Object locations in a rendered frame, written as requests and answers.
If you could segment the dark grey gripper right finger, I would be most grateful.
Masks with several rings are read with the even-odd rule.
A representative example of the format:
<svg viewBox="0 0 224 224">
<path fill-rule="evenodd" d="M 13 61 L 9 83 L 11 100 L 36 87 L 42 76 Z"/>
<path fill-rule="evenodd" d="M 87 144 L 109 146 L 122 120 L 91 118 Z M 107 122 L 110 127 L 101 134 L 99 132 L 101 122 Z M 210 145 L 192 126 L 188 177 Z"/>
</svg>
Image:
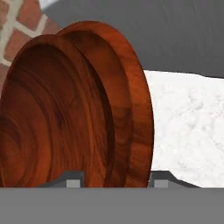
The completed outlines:
<svg viewBox="0 0 224 224">
<path fill-rule="evenodd" d="M 198 188 L 197 185 L 177 179 L 170 171 L 151 171 L 149 188 Z"/>
</svg>

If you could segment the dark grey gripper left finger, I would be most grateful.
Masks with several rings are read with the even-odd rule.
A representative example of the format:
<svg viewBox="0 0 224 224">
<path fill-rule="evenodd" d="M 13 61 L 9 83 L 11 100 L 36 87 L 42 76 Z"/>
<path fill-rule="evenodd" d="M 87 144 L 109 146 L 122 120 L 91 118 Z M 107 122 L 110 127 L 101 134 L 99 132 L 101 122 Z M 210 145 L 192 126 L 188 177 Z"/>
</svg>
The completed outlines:
<svg viewBox="0 0 224 224">
<path fill-rule="evenodd" d="M 40 187 L 82 188 L 85 186 L 84 171 L 64 171 L 58 178 Z"/>
</svg>

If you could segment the small brown wooden bowl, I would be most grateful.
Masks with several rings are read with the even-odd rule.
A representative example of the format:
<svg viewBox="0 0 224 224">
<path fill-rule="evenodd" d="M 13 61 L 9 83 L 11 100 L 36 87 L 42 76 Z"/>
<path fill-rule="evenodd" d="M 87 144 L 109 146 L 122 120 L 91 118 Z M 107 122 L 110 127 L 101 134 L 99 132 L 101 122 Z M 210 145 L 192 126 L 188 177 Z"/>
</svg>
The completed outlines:
<svg viewBox="0 0 224 224">
<path fill-rule="evenodd" d="M 104 187 L 114 159 L 109 99 L 68 40 L 41 35 L 13 60 L 0 97 L 0 187 L 35 187 L 82 171 Z"/>
</svg>

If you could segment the large brown wooden bowl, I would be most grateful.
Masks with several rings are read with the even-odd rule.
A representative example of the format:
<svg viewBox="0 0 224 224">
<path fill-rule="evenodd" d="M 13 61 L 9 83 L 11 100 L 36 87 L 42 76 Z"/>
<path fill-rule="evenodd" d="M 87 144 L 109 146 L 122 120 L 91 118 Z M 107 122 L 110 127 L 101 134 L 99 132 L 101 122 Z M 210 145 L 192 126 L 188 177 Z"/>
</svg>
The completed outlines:
<svg viewBox="0 0 224 224">
<path fill-rule="evenodd" d="M 97 72 L 111 107 L 115 146 L 106 187 L 146 187 L 154 146 L 151 96 L 130 42 L 108 24 L 85 21 L 58 32 Z"/>
</svg>

